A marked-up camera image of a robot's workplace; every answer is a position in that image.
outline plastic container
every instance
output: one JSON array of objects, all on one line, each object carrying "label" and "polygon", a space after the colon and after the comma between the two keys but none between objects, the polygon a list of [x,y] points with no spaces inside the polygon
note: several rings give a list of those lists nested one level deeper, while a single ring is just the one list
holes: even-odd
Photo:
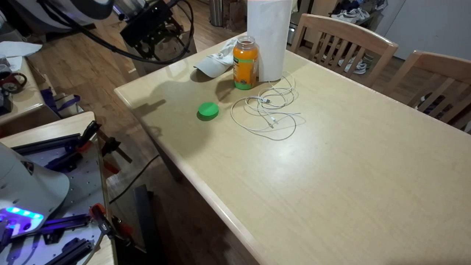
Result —
[{"label": "plastic container", "polygon": [[258,84],[259,50],[253,37],[237,39],[234,47],[234,86],[238,90],[250,90]]}]

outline floor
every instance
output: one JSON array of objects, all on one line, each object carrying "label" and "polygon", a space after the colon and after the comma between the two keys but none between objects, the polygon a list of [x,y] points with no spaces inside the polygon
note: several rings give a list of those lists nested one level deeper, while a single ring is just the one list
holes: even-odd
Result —
[{"label": "floor", "polygon": [[[238,34],[238,31],[210,27],[208,3],[202,0],[190,2],[196,16],[194,42],[197,50]],[[96,33],[124,47],[119,37],[122,27],[116,19],[107,19],[102,22]],[[107,184],[110,196],[118,195],[157,153],[138,121],[113,93],[115,87],[135,77],[132,64],[112,55],[81,34],[47,43],[40,53],[29,58],[29,62],[40,72],[47,74],[56,92],[79,95],[81,106],[85,111],[93,111],[97,121],[103,124],[103,130],[122,142],[122,148],[134,162],[127,164],[113,155],[122,171],[110,177]],[[384,87],[400,64],[400,61],[393,61],[377,86]],[[162,161],[157,159],[152,164],[137,184],[147,184],[162,205],[162,209],[156,211],[156,217],[165,221],[162,228],[166,230],[163,234],[168,236],[163,243],[169,249],[177,249],[169,256],[172,264],[256,264],[197,192],[184,180],[175,181]],[[134,228],[135,242],[141,245],[143,239],[134,209],[134,198],[130,190],[110,208],[110,212]]]}]

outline beige tabletop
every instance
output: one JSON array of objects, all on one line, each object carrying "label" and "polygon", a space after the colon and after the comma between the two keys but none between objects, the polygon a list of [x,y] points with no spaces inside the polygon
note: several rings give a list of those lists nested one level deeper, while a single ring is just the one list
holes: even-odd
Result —
[{"label": "beige tabletop", "polygon": [[0,125],[10,122],[16,118],[25,117],[25,115],[44,106],[41,92],[40,92],[40,89],[31,74],[28,62],[25,59],[24,59],[21,69],[18,72],[24,74],[28,78],[28,83],[25,84],[25,87],[21,93],[13,95],[12,112],[9,112],[6,115],[0,115]]},{"label": "beige tabletop", "polygon": [[[256,137],[230,111],[266,84],[197,78],[216,49],[116,95],[261,264],[471,264],[470,136],[286,52],[303,122]],[[203,122],[206,100],[221,114]]]},{"label": "beige tabletop", "polygon": [[[94,121],[93,112],[79,114],[66,120],[60,120],[52,124],[46,124],[32,130],[22,131],[4,139],[0,139],[7,148],[31,145],[37,142],[46,142],[63,136],[81,134],[87,125]],[[112,265],[115,264],[113,246],[107,237],[102,239],[100,249],[91,256],[88,264]]]}]

